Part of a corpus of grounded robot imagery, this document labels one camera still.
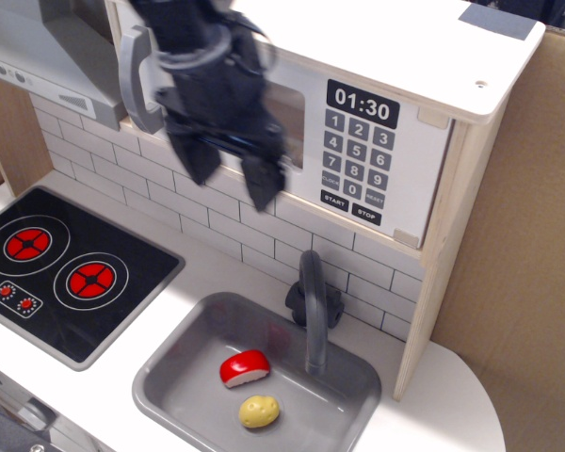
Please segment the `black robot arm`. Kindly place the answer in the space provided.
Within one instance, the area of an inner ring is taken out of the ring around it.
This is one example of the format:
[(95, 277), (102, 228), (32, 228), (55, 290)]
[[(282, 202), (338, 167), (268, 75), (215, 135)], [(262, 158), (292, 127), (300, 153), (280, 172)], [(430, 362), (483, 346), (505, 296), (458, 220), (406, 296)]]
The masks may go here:
[(284, 189), (284, 129), (266, 109), (266, 69), (254, 37), (260, 28), (227, 1), (135, 1), (152, 31), (158, 62), (173, 84), (156, 91), (170, 144), (197, 185), (241, 161), (257, 211)]

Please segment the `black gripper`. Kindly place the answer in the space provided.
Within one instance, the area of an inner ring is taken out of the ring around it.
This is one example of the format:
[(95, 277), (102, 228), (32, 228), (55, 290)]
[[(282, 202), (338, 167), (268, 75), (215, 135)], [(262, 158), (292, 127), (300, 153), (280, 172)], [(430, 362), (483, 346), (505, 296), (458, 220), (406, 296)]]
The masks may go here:
[(243, 156), (250, 198), (264, 211), (286, 186), (285, 143), (283, 126), (264, 104), (265, 68), (253, 31), (217, 27), (205, 47), (161, 51), (158, 62), (173, 85), (155, 97), (166, 109), (170, 144), (189, 177), (201, 186), (214, 174), (221, 160), (209, 143), (218, 144)]

